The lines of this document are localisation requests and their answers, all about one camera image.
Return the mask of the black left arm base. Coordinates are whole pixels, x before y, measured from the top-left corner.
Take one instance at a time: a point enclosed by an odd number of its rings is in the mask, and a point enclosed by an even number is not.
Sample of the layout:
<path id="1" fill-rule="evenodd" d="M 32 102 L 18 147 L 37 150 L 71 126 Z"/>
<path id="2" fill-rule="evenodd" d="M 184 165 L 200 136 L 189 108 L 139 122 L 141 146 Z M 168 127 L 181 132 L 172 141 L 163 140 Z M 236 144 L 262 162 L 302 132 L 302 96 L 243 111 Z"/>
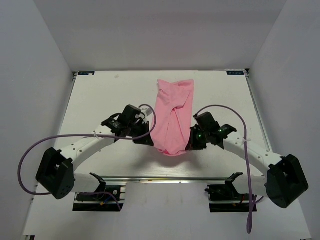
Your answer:
<path id="1" fill-rule="evenodd" d="M 101 176 L 79 174 L 74 185 L 74 212 L 120 212 L 124 206 L 126 185 L 108 182 Z"/>

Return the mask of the pink t shirt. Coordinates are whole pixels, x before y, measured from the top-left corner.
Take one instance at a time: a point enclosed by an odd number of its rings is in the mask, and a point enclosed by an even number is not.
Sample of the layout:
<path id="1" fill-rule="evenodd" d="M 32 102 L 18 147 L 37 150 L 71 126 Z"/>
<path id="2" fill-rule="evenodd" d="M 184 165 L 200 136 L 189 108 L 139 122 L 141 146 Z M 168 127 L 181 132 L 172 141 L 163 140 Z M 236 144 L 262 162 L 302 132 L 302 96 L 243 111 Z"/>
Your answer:
<path id="1" fill-rule="evenodd" d="M 156 117 L 150 136 L 162 154 L 176 157 L 186 153 L 190 139 L 194 99 L 194 80 L 167 82 L 159 79 L 155 102 Z"/>

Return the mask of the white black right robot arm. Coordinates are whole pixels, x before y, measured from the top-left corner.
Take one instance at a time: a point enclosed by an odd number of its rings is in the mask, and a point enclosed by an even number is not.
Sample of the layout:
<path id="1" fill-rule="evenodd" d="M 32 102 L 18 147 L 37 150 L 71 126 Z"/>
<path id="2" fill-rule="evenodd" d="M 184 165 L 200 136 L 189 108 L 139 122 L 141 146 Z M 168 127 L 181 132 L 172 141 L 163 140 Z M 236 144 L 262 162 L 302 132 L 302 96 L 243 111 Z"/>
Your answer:
<path id="1" fill-rule="evenodd" d="M 245 139 L 229 124 L 219 125 L 209 112 L 194 115 L 186 151 L 200 151 L 208 144 L 235 154 L 261 172 L 261 176 L 233 173 L 224 184 L 210 184 L 205 191 L 211 201 L 237 200 L 241 196 L 261 196 L 285 209 L 309 189 L 297 157 L 270 152 Z"/>

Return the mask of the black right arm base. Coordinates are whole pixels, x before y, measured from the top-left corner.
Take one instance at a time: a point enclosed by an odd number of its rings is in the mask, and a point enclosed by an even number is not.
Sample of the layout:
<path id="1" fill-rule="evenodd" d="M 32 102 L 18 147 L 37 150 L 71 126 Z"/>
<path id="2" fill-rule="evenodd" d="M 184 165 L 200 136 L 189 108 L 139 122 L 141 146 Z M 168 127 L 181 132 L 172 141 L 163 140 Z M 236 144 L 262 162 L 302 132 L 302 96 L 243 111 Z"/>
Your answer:
<path id="1" fill-rule="evenodd" d="M 233 183 L 242 172 L 236 172 L 223 184 L 209 184 L 204 190 L 208 194 L 210 213 L 248 213 L 250 211 L 249 194 L 238 193 Z"/>

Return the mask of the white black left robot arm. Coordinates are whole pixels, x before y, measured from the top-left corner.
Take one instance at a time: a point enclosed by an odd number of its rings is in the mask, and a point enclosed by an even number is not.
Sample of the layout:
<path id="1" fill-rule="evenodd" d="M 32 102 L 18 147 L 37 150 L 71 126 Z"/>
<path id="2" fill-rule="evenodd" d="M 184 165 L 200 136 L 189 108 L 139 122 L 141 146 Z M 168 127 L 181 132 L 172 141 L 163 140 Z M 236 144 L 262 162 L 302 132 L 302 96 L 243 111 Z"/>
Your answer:
<path id="1" fill-rule="evenodd" d="M 76 170 L 86 160 L 119 140 L 152 144 L 154 130 L 148 121 L 154 109 L 143 104 L 127 105 L 123 112 L 104 120 L 92 133 L 80 135 L 80 140 L 61 149 L 45 151 L 36 174 L 36 180 L 57 200 L 69 193 L 90 195 L 99 200 L 107 194 L 106 182 L 95 173 L 82 174 Z"/>

